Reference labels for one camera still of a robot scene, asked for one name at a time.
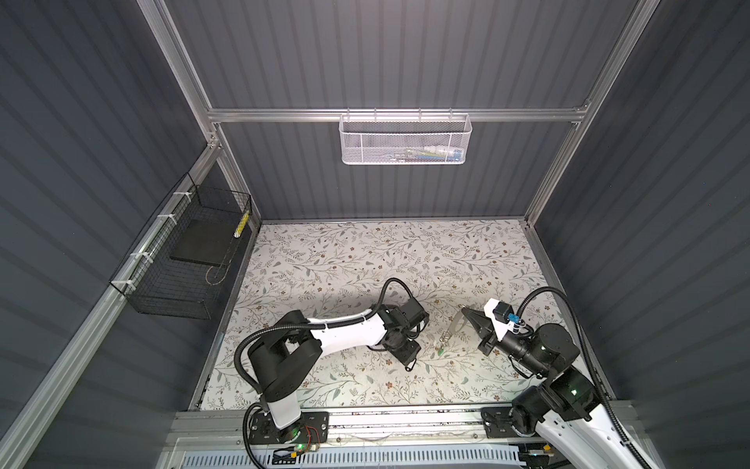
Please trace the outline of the green key tag with key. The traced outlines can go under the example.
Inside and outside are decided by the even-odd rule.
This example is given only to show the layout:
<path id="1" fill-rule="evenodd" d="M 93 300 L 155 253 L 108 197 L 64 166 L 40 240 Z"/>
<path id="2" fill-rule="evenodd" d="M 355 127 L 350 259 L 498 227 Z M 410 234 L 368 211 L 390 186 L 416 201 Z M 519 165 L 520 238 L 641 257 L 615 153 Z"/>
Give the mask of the green key tag with key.
<path id="1" fill-rule="evenodd" d="M 438 357 L 441 357 L 445 353 L 451 338 L 455 336 L 455 333 L 461 328 L 463 322 L 465 322 L 465 318 L 464 318 L 462 311 L 459 310 L 453 316 L 447 329 L 437 339 L 435 349 L 436 349 Z"/>

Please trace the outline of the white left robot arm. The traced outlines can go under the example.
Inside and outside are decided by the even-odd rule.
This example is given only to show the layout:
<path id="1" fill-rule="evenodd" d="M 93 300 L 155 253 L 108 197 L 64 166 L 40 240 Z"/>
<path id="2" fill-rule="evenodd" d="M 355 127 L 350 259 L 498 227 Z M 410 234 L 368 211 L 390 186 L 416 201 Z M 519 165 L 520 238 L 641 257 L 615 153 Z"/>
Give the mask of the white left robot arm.
<path id="1" fill-rule="evenodd" d="M 400 306 L 376 303 L 359 314 L 330 320 L 310 319 L 295 310 L 246 337 L 234 353 L 234 365 L 260 398 L 261 409 L 284 433 L 301 425 L 297 390 L 320 359 L 365 347 L 386 352 L 412 369 L 421 351 L 417 338 L 429 321 L 413 297 Z"/>

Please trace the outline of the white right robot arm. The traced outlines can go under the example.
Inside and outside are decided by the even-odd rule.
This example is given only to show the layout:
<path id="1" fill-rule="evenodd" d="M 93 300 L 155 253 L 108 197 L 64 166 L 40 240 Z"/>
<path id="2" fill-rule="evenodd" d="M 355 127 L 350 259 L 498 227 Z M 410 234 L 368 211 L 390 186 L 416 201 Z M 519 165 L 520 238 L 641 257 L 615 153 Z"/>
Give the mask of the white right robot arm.
<path id="1" fill-rule="evenodd" d="M 513 398 L 509 408 L 480 411 L 488 437 L 540 437 L 576 468 L 658 467 L 576 367 L 580 350 L 563 326 L 531 329 L 510 305 L 492 300 L 489 306 L 489 313 L 461 310 L 480 336 L 479 350 L 486 356 L 503 353 L 521 377 L 539 382 Z"/>

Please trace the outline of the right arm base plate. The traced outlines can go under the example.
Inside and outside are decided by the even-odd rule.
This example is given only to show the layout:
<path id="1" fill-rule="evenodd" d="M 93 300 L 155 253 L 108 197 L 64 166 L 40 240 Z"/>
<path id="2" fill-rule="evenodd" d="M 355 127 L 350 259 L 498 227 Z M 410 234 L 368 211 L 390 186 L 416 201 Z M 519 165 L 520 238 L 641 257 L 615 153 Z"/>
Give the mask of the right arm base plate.
<path id="1" fill-rule="evenodd" d="M 531 410 L 524 406 L 485 406 L 480 417 L 488 438 L 531 438 L 537 435 L 536 426 L 544 420 L 545 410 Z"/>

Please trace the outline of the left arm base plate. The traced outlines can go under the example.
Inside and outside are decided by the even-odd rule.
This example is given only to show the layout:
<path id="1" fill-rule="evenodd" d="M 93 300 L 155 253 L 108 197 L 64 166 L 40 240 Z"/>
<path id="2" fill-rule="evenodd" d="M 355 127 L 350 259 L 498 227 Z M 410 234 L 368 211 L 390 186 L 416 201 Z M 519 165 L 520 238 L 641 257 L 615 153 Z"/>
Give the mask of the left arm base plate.
<path id="1" fill-rule="evenodd" d="M 330 414 L 302 412 L 290 426 L 279 429 L 271 414 L 257 412 L 250 418 L 249 441 L 252 445 L 299 445 L 327 442 Z"/>

